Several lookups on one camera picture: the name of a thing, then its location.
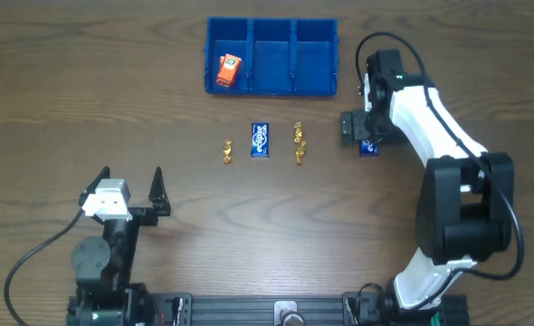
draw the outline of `white plastic part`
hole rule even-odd
[[[412,309],[418,303],[425,300],[428,296],[434,294],[448,275],[450,271],[458,268],[473,268],[477,263],[474,262],[469,255],[464,256],[463,259],[450,261],[448,264],[434,265],[431,258],[426,257],[420,248],[415,251],[414,257],[410,264],[403,272],[398,274],[394,280],[394,290],[398,304],[403,309]],[[450,285],[458,279],[462,273],[454,276],[446,289],[438,295],[432,303],[426,304],[420,310],[437,307],[440,304],[440,297],[448,290]]]
[[[97,216],[103,221],[132,219],[128,208],[130,192],[123,179],[102,179],[96,186],[95,192],[88,195],[82,206],[86,216]]]
[[[456,123],[440,101],[438,90],[430,88],[428,94],[436,111],[464,145],[476,157],[486,152],[483,145],[474,141]],[[468,158],[428,108],[423,86],[405,87],[401,91],[395,91],[390,103],[390,119],[408,137],[424,166],[429,158],[441,158],[446,155],[453,158]]]

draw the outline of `gold wrapped candy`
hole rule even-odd
[[[231,164],[231,153],[233,152],[233,148],[231,147],[231,144],[233,143],[230,139],[224,140],[224,148],[223,148],[223,154],[224,154],[224,160],[223,162],[225,164]]]
[[[295,157],[297,158],[297,165],[301,166],[301,158],[305,155],[305,145],[307,145],[307,141],[302,140],[301,145],[295,149]]]
[[[307,145],[307,141],[303,139],[303,127],[301,126],[301,121],[295,122],[293,128],[295,128],[295,138],[293,141],[296,144],[300,144],[300,146],[295,149],[295,158],[297,158],[297,165],[300,167],[301,158],[305,155],[305,145]]]

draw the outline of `brown wooden surface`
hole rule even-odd
[[[208,95],[209,15],[337,17],[337,95]],[[365,159],[339,145],[339,113],[361,106],[356,45],[378,30],[414,44],[450,112],[512,155],[525,265],[504,283],[465,276],[452,292],[469,295],[474,324],[534,323],[534,1],[0,0],[0,325],[14,324],[8,271],[72,219],[104,165],[136,204],[163,169],[174,213],[140,231],[133,274],[151,292],[341,294],[403,270],[417,247],[421,162],[409,145]],[[393,45],[370,42],[362,58]],[[269,159],[249,158],[254,120],[271,123]],[[296,120],[309,142],[302,168]],[[25,320],[63,324],[72,248],[99,234],[84,219],[18,272],[12,298]],[[479,268],[506,270],[511,249]]]

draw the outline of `cable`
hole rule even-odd
[[[20,326],[27,326],[27,324],[17,314],[17,312],[14,309],[14,306],[12,305],[12,301],[10,300],[10,284],[12,283],[12,278],[14,278],[15,272],[17,272],[17,270],[20,267],[22,267],[22,264],[24,264],[25,261],[30,259],[34,254],[38,253],[40,250],[44,249],[46,246],[48,246],[49,244],[51,244],[52,242],[57,240],[59,237],[61,237],[62,235],[65,235],[66,232],[70,231],[70,229],[76,224],[76,222],[78,222],[78,220],[80,219],[80,216],[82,215],[82,213],[83,213],[83,211],[82,211],[82,209],[80,209],[78,211],[78,214],[76,214],[76,216],[74,217],[74,219],[72,219],[72,221],[66,227],[64,227],[64,229],[62,231],[60,231],[59,233],[57,233],[55,236],[51,237],[50,239],[42,242],[40,245],[38,245],[37,247],[32,249],[29,253],[27,253],[24,257],[22,257],[22,259],[20,259],[15,264],[14,268],[12,268],[10,273],[7,275],[7,278],[5,279],[5,284],[4,284],[5,305],[7,306],[7,310],[12,314],[12,317],[14,317],[15,321],[17,321],[17,323]]]
[[[455,268],[450,272],[450,274],[448,275],[448,277],[446,278],[446,280],[444,281],[442,286],[438,289],[438,291],[436,291],[434,294],[432,294],[429,297],[427,297],[422,302],[418,303],[412,309],[409,309],[410,312],[413,312],[413,311],[417,311],[420,308],[424,307],[426,304],[431,303],[435,298],[437,298],[440,294],[442,294],[446,290],[448,285],[450,285],[450,282],[453,280],[453,278],[456,276],[456,274],[458,274],[458,273],[468,273],[468,274],[472,274],[472,275],[479,276],[481,278],[485,278],[485,279],[493,280],[493,281],[504,281],[504,280],[508,280],[508,279],[514,277],[514,275],[516,275],[519,272],[519,270],[520,270],[520,268],[522,266],[522,263],[524,261],[524,235],[522,233],[522,229],[520,228],[520,221],[517,218],[517,215],[514,212],[514,209],[512,208],[512,205],[509,202],[509,199],[506,198],[506,195],[504,195],[504,193],[501,191],[501,188],[498,186],[498,183],[496,182],[496,180],[495,180],[494,176],[492,175],[492,173],[474,155],[474,153],[472,153],[468,149],[468,147],[466,147],[466,145],[464,145],[462,140],[459,139],[454,134],[454,132],[446,124],[446,122],[443,120],[443,118],[440,116],[440,114],[438,113],[438,111],[436,110],[434,105],[432,104],[432,100],[430,99],[430,94],[428,93],[428,86],[427,86],[427,84],[425,82],[427,80],[427,78],[428,78],[428,75],[426,73],[426,69],[424,67],[424,63],[422,62],[422,58],[420,57],[420,54],[418,54],[417,50],[414,48],[414,46],[412,46],[412,44],[410,44],[408,41],[406,41],[402,37],[400,37],[400,36],[398,36],[396,34],[392,34],[390,32],[372,33],[372,34],[366,36],[363,40],[361,40],[361,42],[358,45],[358,48],[356,49],[356,70],[358,72],[358,78],[359,78],[359,82],[361,84],[361,87],[362,88],[364,87],[364,82],[363,82],[363,80],[361,78],[361,71],[359,70],[359,52],[360,52],[362,46],[364,45],[364,43],[367,40],[369,40],[369,39],[371,39],[373,37],[376,37],[376,36],[388,36],[388,37],[391,37],[393,39],[396,39],[397,41],[399,41],[400,43],[405,45],[405,47],[408,48],[408,50],[415,57],[415,60],[418,63],[418,66],[420,67],[420,73],[422,73],[422,77],[424,79],[424,85],[423,85],[424,86],[424,96],[425,96],[425,99],[426,99],[427,107],[434,114],[434,116],[436,117],[438,122],[440,122],[440,124],[442,125],[444,130],[446,130],[448,135],[450,135],[450,137],[454,140],[454,142],[456,142],[456,145],[458,145],[458,147],[460,147],[466,153],[466,155],[468,155],[468,157],[482,171],[484,176],[486,178],[488,178],[488,180],[489,180],[489,182],[491,184],[491,187],[500,194],[502,202],[504,203],[504,205],[507,207],[507,209],[509,211],[511,222],[512,222],[512,228],[513,228],[514,233],[515,233],[516,238],[517,238],[517,240],[516,240],[517,241],[517,256],[516,256],[516,260],[515,260],[515,263],[512,266],[512,268],[507,273],[498,275],[498,274],[493,274],[493,273],[486,273],[486,272],[476,271],[476,270],[472,270],[470,268]]]

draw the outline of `blue tray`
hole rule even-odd
[[[243,59],[235,84],[215,83],[219,57]],[[209,17],[205,88],[213,94],[329,96],[338,87],[336,19]]]

